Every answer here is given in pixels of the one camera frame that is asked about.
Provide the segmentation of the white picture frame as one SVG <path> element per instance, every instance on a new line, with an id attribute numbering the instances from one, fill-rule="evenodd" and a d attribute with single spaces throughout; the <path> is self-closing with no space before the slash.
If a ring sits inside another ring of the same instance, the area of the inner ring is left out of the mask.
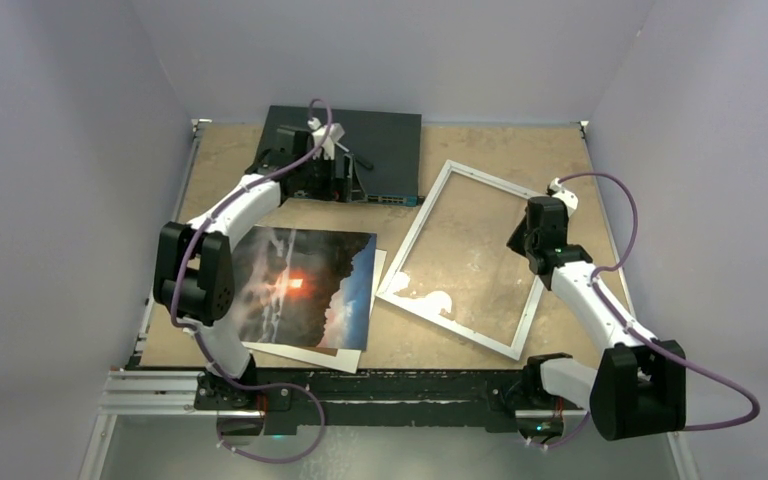
<path id="1" fill-rule="evenodd" d="M 506 243 L 534 191 L 453 160 L 384 275 L 363 363 L 401 368 L 512 368 L 587 350 L 579 328 Z"/>

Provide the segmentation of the landscape photo print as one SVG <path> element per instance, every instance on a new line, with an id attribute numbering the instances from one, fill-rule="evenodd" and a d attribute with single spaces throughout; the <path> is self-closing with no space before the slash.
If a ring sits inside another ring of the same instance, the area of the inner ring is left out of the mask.
<path id="1" fill-rule="evenodd" d="M 240 340 L 365 350 L 376 246 L 373 233 L 253 227 L 232 251 Z"/>

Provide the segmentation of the white backing board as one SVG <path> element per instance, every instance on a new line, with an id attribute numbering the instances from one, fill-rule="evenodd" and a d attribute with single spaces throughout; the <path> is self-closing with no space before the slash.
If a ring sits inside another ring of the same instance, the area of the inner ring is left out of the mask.
<path id="1" fill-rule="evenodd" d="M 373 311 L 375 302 L 375 290 L 378 288 L 383 273 L 387 251 L 376 249 L 374 257 L 374 269 L 372 277 L 372 296 L 369 302 L 369 315 Z M 319 347 L 296 347 L 281 344 L 242 342 L 251 351 L 267 353 L 306 364 L 324 367 L 341 372 L 355 373 L 358 369 L 361 350 L 351 349 L 325 349 Z"/>

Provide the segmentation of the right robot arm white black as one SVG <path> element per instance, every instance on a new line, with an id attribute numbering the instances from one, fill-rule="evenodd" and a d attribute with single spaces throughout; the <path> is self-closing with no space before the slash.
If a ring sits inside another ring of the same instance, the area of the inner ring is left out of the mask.
<path id="1" fill-rule="evenodd" d="M 527 259 L 542 286 L 559 298 L 602 350 L 596 368 L 565 353 L 531 357 L 521 392 L 536 407 L 560 397 L 584 408 L 608 441 L 674 432 L 686 425 L 682 347 L 642 327 L 594 273 L 592 257 L 570 244 L 569 214 L 552 196 L 528 200 L 507 246 Z"/>

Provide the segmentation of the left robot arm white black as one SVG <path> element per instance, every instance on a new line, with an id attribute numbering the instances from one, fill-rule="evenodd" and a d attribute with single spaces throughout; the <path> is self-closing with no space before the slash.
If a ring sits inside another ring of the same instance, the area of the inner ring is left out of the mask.
<path id="1" fill-rule="evenodd" d="M 311 180 L 311 168 L 333 161 L 344 135 L 335 122 L 316 119 L 290 132 L 285 147 L 272 146 L 252 162 L 238 183 L 214 206 L 188 222 L 169 221 L 160 230 L 152 295 L 173 326 L 188 332 L 222 379 L 219 395 L 232 408 L 257 399 L 251 352 L 233 339 L 229 318 L 235 279 L 232 253 L 253 227 L 281 206 L 295 180 Z"/>

